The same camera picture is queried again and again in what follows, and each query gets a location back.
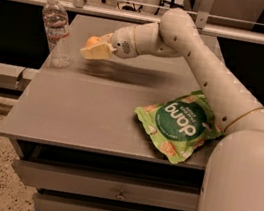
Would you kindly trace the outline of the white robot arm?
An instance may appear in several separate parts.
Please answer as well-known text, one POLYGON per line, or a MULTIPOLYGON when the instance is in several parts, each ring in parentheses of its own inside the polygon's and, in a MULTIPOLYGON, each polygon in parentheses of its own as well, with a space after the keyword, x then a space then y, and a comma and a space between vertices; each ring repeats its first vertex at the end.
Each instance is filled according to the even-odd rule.
POLYGON ((158 23, 92 37, 82 54, 182 56, 224 132, 209 156, 198 211, 264 211, 264 106, 205 45, 189 14, 174 8, 158 23))

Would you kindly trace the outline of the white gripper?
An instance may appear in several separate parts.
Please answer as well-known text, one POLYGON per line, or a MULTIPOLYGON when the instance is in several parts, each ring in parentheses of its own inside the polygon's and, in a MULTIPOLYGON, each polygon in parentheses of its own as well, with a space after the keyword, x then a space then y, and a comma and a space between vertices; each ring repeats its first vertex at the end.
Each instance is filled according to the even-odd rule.
POLYGON ((115 54, 119 58, 135 58, 138 56, 135 43, 135 27, 121 27, 114 33, 99 37, 99 43, 92 47, 83 47, 81 55, 85 59, 109 59, 115 54))

